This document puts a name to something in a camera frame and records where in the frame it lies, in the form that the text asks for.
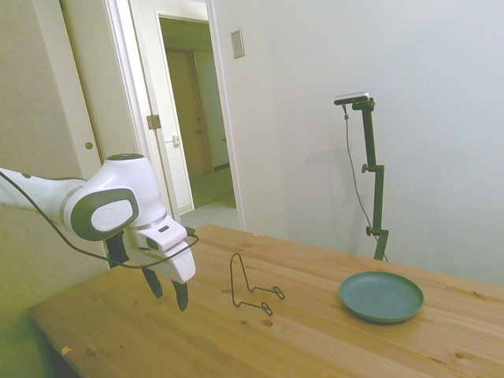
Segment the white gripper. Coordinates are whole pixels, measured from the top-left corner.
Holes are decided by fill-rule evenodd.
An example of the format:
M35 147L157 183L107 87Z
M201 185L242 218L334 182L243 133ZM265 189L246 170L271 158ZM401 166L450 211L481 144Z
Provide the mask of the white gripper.
M156 272L172 279L176 292L176 302L180 311L188 307L189 295L187 281L196 273L195 261L184 233L168 232L127 232L128 254L141 265L143 275L156 298L163 295L162 285Z

